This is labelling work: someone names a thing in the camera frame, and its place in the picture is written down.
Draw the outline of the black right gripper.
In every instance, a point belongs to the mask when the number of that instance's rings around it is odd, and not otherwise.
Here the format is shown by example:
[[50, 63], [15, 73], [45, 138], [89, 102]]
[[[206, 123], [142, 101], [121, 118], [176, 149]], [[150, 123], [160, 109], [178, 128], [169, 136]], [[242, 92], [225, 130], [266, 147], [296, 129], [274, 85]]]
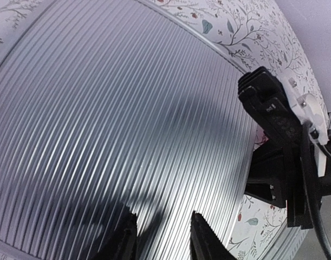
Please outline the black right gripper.
[[[327, 149], [331, 152], [331, 135]], [[312, 229], [307, 196], [304, 190], [300, 147], [277, 147], [268, 140], [252, 154], [244, 194], [275, 207], [287, 207], [287, 226]], [[331, 195], [331, 159], [327, 159], [324, 177], [315, 178], [315, 195], [320, 202]]]

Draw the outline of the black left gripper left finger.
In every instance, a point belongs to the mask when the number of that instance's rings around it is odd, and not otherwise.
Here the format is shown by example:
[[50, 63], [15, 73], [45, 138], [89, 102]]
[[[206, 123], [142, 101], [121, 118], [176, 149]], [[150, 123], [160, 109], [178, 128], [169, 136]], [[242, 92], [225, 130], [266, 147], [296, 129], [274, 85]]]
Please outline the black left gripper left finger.
[[137, 215], [128, 206], [123, 207], [122, 217], [108, 238], [92, 259], [137, 258]]

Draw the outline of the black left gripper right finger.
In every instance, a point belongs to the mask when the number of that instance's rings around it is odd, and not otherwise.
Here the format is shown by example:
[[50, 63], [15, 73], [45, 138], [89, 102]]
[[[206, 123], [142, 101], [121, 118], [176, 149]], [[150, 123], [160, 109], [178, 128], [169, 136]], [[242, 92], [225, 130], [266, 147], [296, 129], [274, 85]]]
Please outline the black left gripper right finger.
[[236, 258], [220, 242], [202, 214], [191, 215], [190, 256], [195, 260], [235, 260]]

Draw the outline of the aluminium poker case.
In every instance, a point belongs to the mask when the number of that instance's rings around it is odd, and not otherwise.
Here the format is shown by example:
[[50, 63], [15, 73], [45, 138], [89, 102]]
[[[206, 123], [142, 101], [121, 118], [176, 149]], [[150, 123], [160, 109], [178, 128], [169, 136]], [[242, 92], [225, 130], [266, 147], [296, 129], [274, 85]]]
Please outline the aluminium poker case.
[[44, 1], [0, 53], [0, 251], [92, 259], [128, 213], [141, 259], [189, 259], [190, 217], [223, 243], [255, 125], [243, 68], [152, 1]]

